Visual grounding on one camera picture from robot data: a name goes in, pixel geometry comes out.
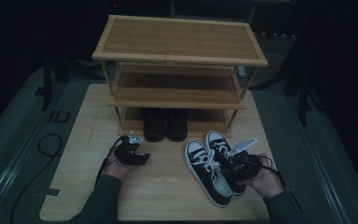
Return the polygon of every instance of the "canvas sneaker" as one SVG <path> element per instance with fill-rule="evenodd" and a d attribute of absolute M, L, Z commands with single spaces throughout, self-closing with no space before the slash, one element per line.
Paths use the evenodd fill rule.
<path fill-rule="evenodd" d="M 212 203 L 223 208 L 229 205 L 232 190 L 221 174 L 219 162 L 213 157 L 214 151 L 207 150 L 199 141 L 193 140 L 186 145 L 187 168 L 200 182 Z"/>
<path fill-rule="evenodd" d="M 210 131 L 205 137 L 205 145 L 207 150 L 214 151 L 214 160 L 220 163 L 222 174 L 230 186 L 233 195 L 242 195 L 246 190 L 246 185 L 236 182 L 229 174 L 230 162 L 228 157 L 229 152 L 231 151 L 231 146 L 227 139 L 220 132 Z"/>

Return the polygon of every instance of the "sleeve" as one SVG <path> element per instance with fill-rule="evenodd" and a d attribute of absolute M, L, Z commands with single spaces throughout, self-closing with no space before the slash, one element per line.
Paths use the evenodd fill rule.
<path fill-rule="evenodd" d="M 299 210 L 286 190 L 273 198 L 265 198 L 263 201 L 267 206 L 271 224 L 312 223 L 311 219 Z"/>
<path fill-rule="evenodd" d="M 71 218 L 69 223 L 117 223 L 117 203 L 120 189 L 121 180 L 111 175 L 102 175 L 81 212 Z"/>

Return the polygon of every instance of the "shoe rack top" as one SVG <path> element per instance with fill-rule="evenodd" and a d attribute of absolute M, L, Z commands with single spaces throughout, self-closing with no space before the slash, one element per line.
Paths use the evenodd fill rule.
<path fill-rule="evenodd" d="M 248 23 L 109 16 L 95 60 L 267 66 Z"/>

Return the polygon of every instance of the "person's arm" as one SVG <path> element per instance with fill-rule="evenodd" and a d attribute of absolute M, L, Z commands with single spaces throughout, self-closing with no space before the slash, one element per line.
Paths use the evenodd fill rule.
<path fill-rule="evenodd" d="M 259 156 L 264 166 L 272 168 L 265 154 Z M 310 218 L 300 211 L 292 195 L 284 189 L 280 178 L 269 169 L 261 168 L 255 178 L 245 180 L 243 184 L 263 197 L 271 224 L 312 223 Z"/>
<path fill-rule="evenodd" d="M 98 180 L 94 191 L 87 199 L 79 214 L 69 223 L 107 224 L 117 223 L 117 203 L 121 183 L 133 166 L 125 166 L 112 155 Z"/>

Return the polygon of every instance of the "wooden platform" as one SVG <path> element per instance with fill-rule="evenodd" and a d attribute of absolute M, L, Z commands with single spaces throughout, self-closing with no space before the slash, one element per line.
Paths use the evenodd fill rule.
<path fill-rule="evenodd" d="M 68 220 L 83 207 L 93 190 L 95 177 L 108 149 L 117 140 L 118 120 L 107 105 L 108 87 L 90 85 L 74 128 L 67 141 L 50 188 L 59 196 L 47 196 L 40 211 L 46 221 Z M 251 138 L 258 143 L 252 154 L 267 153 L 269 143 L 255 107 L 252 94 L 246 94 L 247 110 L 239 111 L 232 126 L 231 144 Z M 189 140 L 174 143 L 167 138 L 158 143 L 144 141 L 138 154 L 151 153 L 147 164 L 125 179 L 118 204 L 118 219 L 147 220 L 255 220 L 268 219 L 262 198 L 252 189 L 233 198 L 229 207 L 215 207 L 185 164 L 185 146 Z"/>

